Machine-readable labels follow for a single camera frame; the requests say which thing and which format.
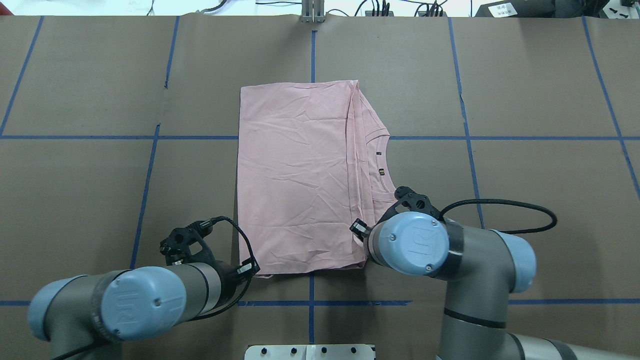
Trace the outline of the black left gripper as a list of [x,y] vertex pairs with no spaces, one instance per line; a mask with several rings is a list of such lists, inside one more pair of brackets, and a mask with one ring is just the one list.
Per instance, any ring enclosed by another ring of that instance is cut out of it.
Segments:
[[217,303],[230,303],[238,287],[246,281],[245,277],[255,276],[260,271],[260,266],[256,260],[243,260],[238,267],[216,260],[215,271],[221,283],[221,293]]

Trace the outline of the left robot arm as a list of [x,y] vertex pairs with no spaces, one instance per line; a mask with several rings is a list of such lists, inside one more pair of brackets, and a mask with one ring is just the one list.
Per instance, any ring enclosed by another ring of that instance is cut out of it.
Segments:
[[42,287],[27,323],[54,360],[121,360],[122,345],[159,337],[185,322],[226,312],[259,266],[194,262],[77,275]]

